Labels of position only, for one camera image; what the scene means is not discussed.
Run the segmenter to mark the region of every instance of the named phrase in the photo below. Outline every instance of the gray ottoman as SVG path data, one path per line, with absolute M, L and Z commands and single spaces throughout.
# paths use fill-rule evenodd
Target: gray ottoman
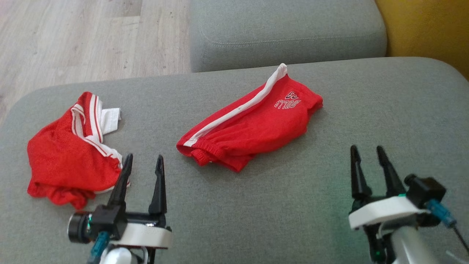
M 308 132 L 241 173 L 199 167 L 175 148 L 192 126 L 262 85 L 276 67 L 51 87 L 22 98 L 0 130 L 0 263 L 85 263 L 90 245 L 72 244 L 69 205 L 27 195 L 28 140 L 59 118 L 83 91 L 121 107 L 105 143 L 134 153 L 127 207 L 145 211 L 154 166 L 165 157 L 174 247 L 158 263 L 368 263 L 368 242 L 351 231 L 349 148 L 357 144 L 368 183 L 385 193 L 375 154 L 382 144 L 401 178 L 433 176 L 469 236 L 469 83 L 451 66 L 424 58 L 375 58 L 289 65 L 291 78 L 324 98 Z M 92 210 L 108 194 L 90 201 Z M 422 229 L 442 263 L 464 256 L 442 226 Z
M 373 0 L 192 0 L 191 10 L 193 72 L 386 53 Z

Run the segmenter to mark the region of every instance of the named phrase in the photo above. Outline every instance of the camera lens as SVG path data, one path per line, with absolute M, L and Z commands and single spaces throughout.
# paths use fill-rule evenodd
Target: camera lens
M 90 239 L 87 236 L 90 212 L 76 212 L 68 221 L 68 239 L 73 243 L 88 244 Z

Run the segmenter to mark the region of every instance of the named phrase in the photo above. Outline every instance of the red fabric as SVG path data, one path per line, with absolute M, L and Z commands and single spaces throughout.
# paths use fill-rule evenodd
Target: red fabric
M 218 125 L 191 147 L 184 146 L 195 133 L 251 100 L 264 86 L 196 125 L 179 140 L 177 149 L 200 166 L 215 162 L 239 172 L 256 154 L 274 151 L 304 134 L 311 115 L 323 106 L 323 99 L 285 75 L 262 101 Z
M 31 166 L 28 193 L 33 197 L 47 197 L 54 204 L 71 203 L 82 209 L 87 199 L 94 198 L 97 191 L 114 186 L 121 169 L 119 160 L 104 157 L 97 148 L 102 135 L 97 120 L 98 97 L 90 107 L 93 94 L 83 93 L 77 104 L 83 108 L 81 124 L 83 135 L 92 135 L 91 124 L 98 128 L 94 135 L 98 144 L 90 138 L 82 139 L 72 132 L 74 117 L 71 107 L 61 118 L 40 130 L 28 143 L 27 151 Z

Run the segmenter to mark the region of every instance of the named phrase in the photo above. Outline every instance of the floor plank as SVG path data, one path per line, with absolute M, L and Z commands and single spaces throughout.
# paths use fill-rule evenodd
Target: floor plank
M 24 95 L 189 72 L 190 0 L 0 0 L 0 125 Z

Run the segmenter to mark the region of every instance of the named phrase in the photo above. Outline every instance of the printed logo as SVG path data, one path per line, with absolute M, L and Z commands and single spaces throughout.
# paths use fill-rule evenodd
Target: printed logo
M 290 92 L 285 96 L 285 99 L 292 99 L 292 100 L 278 100 L 274 107 L 278 109 L 289 109 L 295 107 L 298 103 L 301 102 L 301 100 L 296 100 L 299 99 L 298 95 L 296 95 L 294 92 Z
M 287 96 L 285 96 L 285 99 L 298 99 L 298 95 L 295 94 L 295 92 L 290 92 Z

